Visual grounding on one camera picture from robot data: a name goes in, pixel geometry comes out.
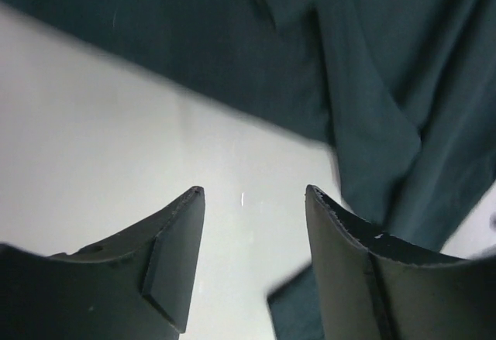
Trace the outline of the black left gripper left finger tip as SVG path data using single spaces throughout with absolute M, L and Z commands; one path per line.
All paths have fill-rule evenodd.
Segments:
M 1 246 L 3 339 L 177 339 L 187 327 L 205 217 L 192 187 L 68 255 Z

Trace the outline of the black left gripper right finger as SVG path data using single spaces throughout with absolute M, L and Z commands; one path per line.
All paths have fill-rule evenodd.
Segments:
M 327 339 L 493 339 L 495 258 L 459 259 L 408 243 L 305 194 Z

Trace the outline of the black t shirt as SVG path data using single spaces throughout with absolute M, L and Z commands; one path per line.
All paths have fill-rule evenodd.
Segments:
M 495 0 L 1 0 L 1 246 L 71 255 L 201 187 L 177 339 L 327 339 L 310 185 L 495 258 Z

